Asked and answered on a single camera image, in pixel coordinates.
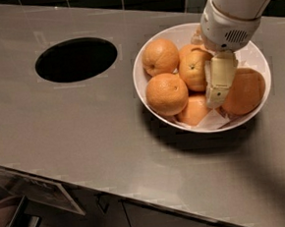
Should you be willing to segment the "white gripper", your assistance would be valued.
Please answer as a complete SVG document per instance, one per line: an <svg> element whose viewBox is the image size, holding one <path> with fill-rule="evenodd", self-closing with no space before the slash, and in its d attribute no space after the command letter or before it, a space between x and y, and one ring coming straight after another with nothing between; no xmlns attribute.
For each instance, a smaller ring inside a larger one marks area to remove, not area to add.
<svg viewBox="0 0 285 227"><path fill-rule="evenodd" d="M207 0L205 5L200 27L191 37L191 44L204 43L209 50L219 51L204 63L206 105L216 109L226 99L238 69L238 60L232 51L241 50L249 43L260 19L234 19L222 14L212 0Z"/></svg>

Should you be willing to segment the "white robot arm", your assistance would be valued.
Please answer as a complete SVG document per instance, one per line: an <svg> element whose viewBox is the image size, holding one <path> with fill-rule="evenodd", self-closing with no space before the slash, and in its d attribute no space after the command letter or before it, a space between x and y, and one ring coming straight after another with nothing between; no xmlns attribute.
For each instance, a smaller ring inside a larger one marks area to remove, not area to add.
<svg viewBox="0 0 285 227"><path fill-rule="evenodd" d="M236 52L249 44L270 0L207 0L200 17L200 39L214 56L205 64L206 105L221 106L238 67Z"/></svg>

